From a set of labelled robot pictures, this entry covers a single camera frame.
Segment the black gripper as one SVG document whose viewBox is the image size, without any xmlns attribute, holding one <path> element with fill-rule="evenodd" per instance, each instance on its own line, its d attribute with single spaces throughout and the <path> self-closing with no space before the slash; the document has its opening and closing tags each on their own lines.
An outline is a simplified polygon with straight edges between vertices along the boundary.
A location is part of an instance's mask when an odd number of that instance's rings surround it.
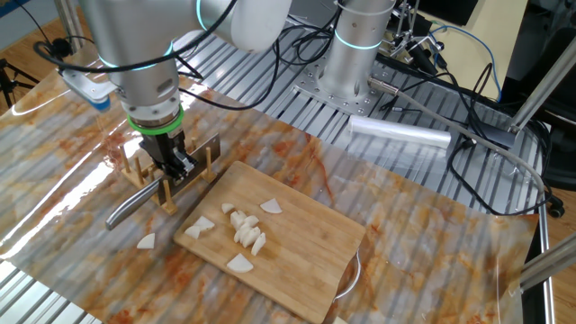
<svg viewBox="0 0 576 324">
<path fill-rule="evenodd" d="M 165 180 L 175 185 L 193 180 L 195 160 L 185 151 L 185 135 L 181 129 L 160 135 L 143 135 L 140 146 L 152 158 Z"/>
</svg>

